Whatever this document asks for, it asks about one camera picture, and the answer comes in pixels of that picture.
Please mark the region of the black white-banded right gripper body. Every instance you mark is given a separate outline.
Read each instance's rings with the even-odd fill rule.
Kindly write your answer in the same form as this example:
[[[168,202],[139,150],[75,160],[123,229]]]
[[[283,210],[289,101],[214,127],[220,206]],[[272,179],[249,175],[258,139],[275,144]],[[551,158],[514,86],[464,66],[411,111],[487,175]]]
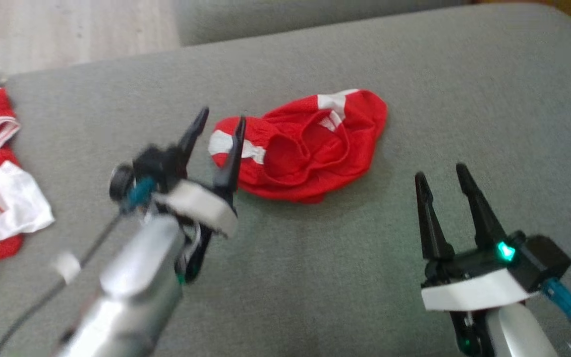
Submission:
[[[516,232],[492,250],[477,250],[452,260],[453,268],[477,273],[458,282],[426,281],[426,310],[450,314],[457,347],[467,357],[536,357],[539,323],[525,302],[537,296],[539,237]]]

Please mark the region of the black white-banded left gripper body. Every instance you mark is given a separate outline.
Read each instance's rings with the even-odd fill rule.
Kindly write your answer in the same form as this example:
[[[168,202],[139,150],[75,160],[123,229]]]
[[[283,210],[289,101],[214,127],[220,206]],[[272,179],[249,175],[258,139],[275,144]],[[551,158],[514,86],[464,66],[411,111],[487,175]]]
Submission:
[[[180,226],[192,225],[193,237],[184,234],[184,244],[176,256],[174,269],[181,283],[197,280],[211,238],[232,237],[236,232],[238,215],[233,204],[234,194],[220,194],[211,186],[187,177],[169,173],[169,149],[150,146],[134,159],[136,183],[152,179],[150,197],[162,212],[176,217]]]

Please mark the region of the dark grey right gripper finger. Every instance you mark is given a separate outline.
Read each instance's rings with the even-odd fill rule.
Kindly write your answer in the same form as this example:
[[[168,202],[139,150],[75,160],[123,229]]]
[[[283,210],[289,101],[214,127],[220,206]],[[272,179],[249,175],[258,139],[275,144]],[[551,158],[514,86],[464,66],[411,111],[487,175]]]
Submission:
[[[467,165],[456,164],[458,182],[467,197],[474,224],[474,242],[479,249],[488,249],[506,239],[506,232],[476,184]]]
[[[422,257],[426,260],[451,260],[455,255],[454,248],[444,237],[424,172],[417,172],[414,181]]]

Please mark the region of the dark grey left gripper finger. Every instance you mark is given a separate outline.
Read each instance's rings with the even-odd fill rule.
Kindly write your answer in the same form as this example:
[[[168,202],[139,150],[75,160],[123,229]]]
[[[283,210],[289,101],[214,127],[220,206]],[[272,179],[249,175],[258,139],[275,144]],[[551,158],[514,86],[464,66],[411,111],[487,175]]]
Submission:
[[[197,139],[206,126],[209,108],[203,107],[193,123],[184,131],[179,142],[169,149],[169,173],[173,177],[187,177],[187,165],[192,156]]]
[[[231,149],[219,172],[215,174],[213,185],[220,194],[233,194],[238,187],[238,177],[242,161],[246,117],[240,116],[231,138]]]

